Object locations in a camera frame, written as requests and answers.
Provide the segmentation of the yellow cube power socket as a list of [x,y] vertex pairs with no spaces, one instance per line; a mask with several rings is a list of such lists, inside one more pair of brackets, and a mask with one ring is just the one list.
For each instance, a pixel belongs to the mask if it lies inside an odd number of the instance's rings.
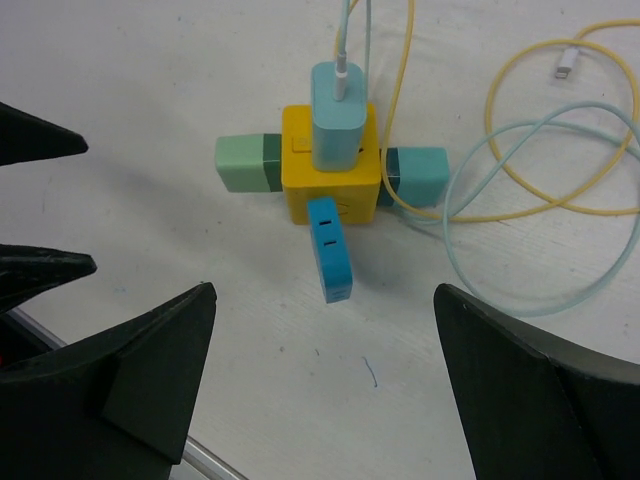
[[330,197],[344,224],[370,223],[381,183],[376,109],[368,105],[367,120],[355,168],[322,172],[312,165],[311,107],[290,105],[282,114],[281,184],[291,221],[309,223],[307,202]]

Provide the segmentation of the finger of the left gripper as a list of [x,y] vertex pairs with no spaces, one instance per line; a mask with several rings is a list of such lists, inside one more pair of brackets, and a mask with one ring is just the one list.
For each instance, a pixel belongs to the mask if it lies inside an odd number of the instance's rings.
[[96,270],[97,265],[88,254],[2,244],[1,313]]
[[88,144],[78,133],[1,104],[1,165],[84,154]]

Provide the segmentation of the light teal usb charger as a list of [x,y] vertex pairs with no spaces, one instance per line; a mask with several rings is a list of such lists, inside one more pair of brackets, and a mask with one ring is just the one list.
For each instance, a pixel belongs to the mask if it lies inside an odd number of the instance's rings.
[[349,62],[345,94],[334,98],[335,63],[321,62],[311,70],[312,164],[322,172],[342,172],[356,165],[367,119],[367,95],[362,69]]

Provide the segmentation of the teal plug adapter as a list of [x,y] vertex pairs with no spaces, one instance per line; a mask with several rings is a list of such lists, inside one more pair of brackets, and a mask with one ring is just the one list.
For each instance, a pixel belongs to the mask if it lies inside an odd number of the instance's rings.
[[442,147],[391,147],[386,168],[395,193],[416,208],[436,207],[449,182],[448,155]]

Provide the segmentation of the green plug adapter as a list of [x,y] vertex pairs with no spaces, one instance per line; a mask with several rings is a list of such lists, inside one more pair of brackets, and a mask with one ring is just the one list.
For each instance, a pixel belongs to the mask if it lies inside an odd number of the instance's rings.
[[276,133],[221,136],[216,170],[231,193],[281,192],[282,136]]

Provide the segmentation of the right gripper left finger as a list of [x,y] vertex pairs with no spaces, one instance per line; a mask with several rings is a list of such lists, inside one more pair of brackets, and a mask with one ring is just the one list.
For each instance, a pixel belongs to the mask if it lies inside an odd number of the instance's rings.
[[203,283],[3,368],[2,478],[168,478],[189,433],[216,300]]

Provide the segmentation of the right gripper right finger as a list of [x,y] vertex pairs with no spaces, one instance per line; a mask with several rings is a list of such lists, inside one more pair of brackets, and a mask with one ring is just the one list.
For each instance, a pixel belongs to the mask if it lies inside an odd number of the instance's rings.
[[438,334],[479,479],[636,479],[639,367],[449,284]]

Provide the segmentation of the blue plug adapter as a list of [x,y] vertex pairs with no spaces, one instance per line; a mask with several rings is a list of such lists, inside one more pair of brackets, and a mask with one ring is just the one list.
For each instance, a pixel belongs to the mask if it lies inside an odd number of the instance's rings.
[[349,299],[353,277],[337,205],[330,197],[307,204],[310,236],[320,284],[327,304]]

